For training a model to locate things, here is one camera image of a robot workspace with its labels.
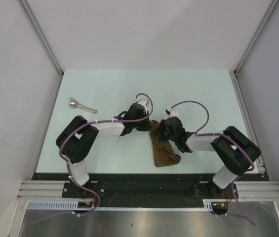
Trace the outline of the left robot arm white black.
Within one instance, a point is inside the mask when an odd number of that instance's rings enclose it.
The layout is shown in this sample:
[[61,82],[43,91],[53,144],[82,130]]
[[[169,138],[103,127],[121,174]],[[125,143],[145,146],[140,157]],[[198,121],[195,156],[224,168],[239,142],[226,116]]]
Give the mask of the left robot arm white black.
[[125,136],[134,129],[150,130],[150,113],[147,100],[133,103],[129,109],[111,120],[88,122],[76,116],[56,139],[60,157],[66,162],[69,178],[74,182],[73,191],[83,198],[90,193],[89,174],[84,159],[89,154],[95,140],[101,137]]

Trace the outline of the brown cloth napkin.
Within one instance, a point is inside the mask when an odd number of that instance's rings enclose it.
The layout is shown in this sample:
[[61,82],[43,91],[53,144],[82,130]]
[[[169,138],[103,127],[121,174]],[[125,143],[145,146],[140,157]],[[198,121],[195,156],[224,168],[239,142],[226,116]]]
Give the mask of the brown cloth napkin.
[[153,147],[155,167],[165,167],[176,165],[181,161],[181,157],[176,154],[169,141],[162,141],[157,138],[154,132],[159,128],[160,123],[156,120],[150,121],[150,138]]

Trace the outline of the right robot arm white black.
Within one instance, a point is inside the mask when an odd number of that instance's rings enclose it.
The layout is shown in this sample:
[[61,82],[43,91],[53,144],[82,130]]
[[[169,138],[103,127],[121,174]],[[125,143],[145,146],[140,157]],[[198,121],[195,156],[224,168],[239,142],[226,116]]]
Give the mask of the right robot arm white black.
[[254,162],[261,155],[258,146],[234,126],[220,132],[198,134],[186,131],[179,118],[171,117],[163,119],[153,134],[158,141],[173,142],[182,153],[207,151],[218,155],[223,166],[209,185],[209,193],[214,198],[221,198],[233,181],[253,170]]

